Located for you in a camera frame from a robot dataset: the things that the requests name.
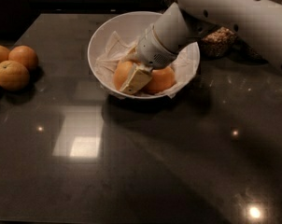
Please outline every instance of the white robotic arm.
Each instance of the white robotic arm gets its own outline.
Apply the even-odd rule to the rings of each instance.
[[[137,60],[161,69],[220,26],[282,71],[282,5],[269,0],[177,0],[140,37]]]

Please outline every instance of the white bowl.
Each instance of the white bowl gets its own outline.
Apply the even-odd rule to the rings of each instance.
[[[136,12],[125,13],[106,21],[93,34],[88,46],[88,52],[87,52],[88,62],[95,77],[101,82],[103,88],[105,88],[110,94],[118,98],[147,100],[147,99],[157,99],[165,95],[168,95],[169,97],[173,97],[177,93],[176,91],[172,93],[168,92],[168,93],[155,94],[149,96],[136,96],[136,95],[125,94],[117,91],[114,87],[105,84],[105,82],[101,80],[101,78],[99,78],[95,69],[96,59],[101,54],[104,53],[106,43],[113,32],[117,32],[124,42],[130,44],[134,42],[136,38],[139,37],[144,32],[144,30],[151,23],[155,22],[161,15],[162,15],[161,13],[148,12],[148,11],[136,11]],[[190,76],[188,76],[188,82],[190,82],[193,79],[193,77],[196,75],[196,71],[200,61],[200,52],[197,43],[192,43],[188,45],[186,47],[186,51],[188,56],[187,63],[190,63],[192,69],[189,69],[188,66],[184,66],[181,69],[186,69],[186,70],[185,71],[181,70],[180,72],[182,72],[183,74],[189,74]]]

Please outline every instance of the robotic arm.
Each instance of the robotic arm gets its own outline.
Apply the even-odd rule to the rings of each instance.
[[[282,5],[269,0],[177,2],[140,36],[136,60],[151,69],[162,69],[188,44],[224,26],[282,72]]]

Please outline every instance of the black table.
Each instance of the black table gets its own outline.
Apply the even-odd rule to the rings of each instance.
[[[87,61],[114,16],[42,14],[17,41],[40,69],[0,91],[0,220],[282,224],[282,76],[233,49],[172,100],[119,100]]]

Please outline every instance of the dark background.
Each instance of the dark background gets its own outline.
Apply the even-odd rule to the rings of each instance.
[[[123,13],[163,9],[163,0],[0,0],[0,39],[17,39],[40,13]]]

